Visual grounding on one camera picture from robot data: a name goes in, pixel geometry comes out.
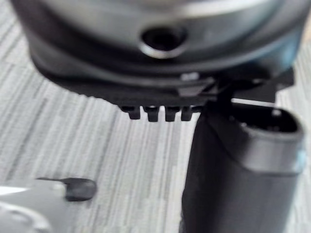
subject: black plastic housing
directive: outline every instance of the black plastic housing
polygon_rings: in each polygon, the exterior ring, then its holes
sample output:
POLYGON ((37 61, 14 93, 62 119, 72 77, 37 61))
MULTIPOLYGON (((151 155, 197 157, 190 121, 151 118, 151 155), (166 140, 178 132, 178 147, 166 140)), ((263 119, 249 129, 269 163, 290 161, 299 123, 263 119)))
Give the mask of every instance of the black plastic housing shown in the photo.
POLYGON ((282 233, 306 161, 302 141, 283 110, 239 105, 227 115, 210 104, 194 133, 183 233, 282 233))

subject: gray carpet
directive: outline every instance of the gray carpet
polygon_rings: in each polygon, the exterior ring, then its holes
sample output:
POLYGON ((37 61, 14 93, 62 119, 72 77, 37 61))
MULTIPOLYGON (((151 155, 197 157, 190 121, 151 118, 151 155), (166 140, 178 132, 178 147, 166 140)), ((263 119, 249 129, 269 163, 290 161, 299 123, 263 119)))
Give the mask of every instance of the gray carpet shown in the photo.
MULTIPOLYGON (((295 112, 308 133, 310 62, 311 44, 297 60, 296 87, 278 95, 278 104, 295 112)), ((71 233, 177 232, 195 119, 166 123, 161 113, 158 124, 148 123, 146 115, 130 121, 103 100, 43 79, 5 0, 0 0, 0 113, 0 182, 42 176, 98 182, 92 202, 70 205, 71 233)), ((311 232, 310 175, 308 165, 288 233, 311 232)))

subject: gray plastic part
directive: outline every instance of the gray plastic part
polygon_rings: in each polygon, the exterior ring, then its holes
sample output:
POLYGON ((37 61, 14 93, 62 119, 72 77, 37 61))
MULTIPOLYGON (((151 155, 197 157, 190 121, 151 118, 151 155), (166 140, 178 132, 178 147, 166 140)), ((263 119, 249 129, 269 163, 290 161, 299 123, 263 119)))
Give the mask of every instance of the gray plastic part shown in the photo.
POLYGON ((0 186, 0 232, 67 233, 66 186, 54 181, 0 186))

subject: black handle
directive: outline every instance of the black handle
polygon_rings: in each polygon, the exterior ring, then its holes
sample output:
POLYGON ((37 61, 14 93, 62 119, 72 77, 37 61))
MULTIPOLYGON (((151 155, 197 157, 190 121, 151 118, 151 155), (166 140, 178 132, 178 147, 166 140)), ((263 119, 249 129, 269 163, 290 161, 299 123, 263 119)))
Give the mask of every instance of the black handle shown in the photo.
POLYGON ((182 199, 183 233, 282 233, 304 167, 289 113, 211 105, 201 114, 182 199))

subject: notched teeth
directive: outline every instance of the notched teeth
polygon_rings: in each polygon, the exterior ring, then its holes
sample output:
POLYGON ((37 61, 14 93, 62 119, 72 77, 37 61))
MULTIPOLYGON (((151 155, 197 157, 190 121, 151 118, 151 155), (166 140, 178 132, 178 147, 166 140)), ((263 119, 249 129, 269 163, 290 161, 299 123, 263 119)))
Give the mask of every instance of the notched teeth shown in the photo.
MULTIPOLYGON (((119 106, 120 109, 128 113, 130 119, 138 120, 140 119, 140 106, 119 106)), ((182 121, 191 121, 193 113, 199 113, 203 109, 202 106, 165 106, 165 121, 174 122, 176 113, 181 111, 182 121)), ((150 122, 158 122, 160 106, 144 106, 144 112, 148 115, 148 120, 150 122)))

